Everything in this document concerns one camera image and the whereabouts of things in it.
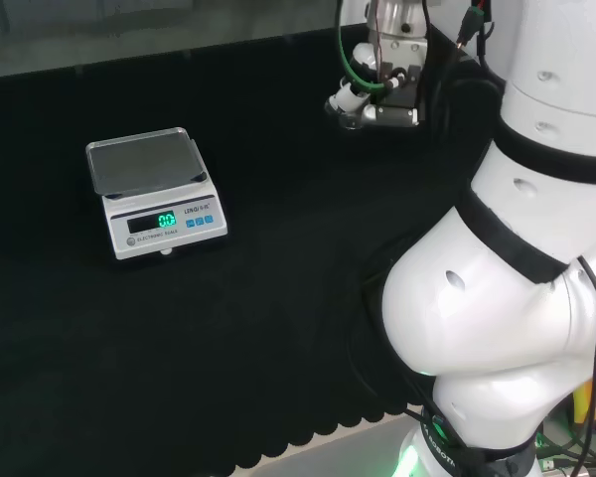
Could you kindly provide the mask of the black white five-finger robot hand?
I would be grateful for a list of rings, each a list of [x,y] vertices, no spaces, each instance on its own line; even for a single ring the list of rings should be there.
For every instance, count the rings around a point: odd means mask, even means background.
[[[349,65],[361,80],[384,79],[386,88],[365,92],[348,78],[325,101],[325,111],[346,129],[414,128],[424,121],[422,73],[426,63],[424,40],[388,40],[385,46],[359,43]]]

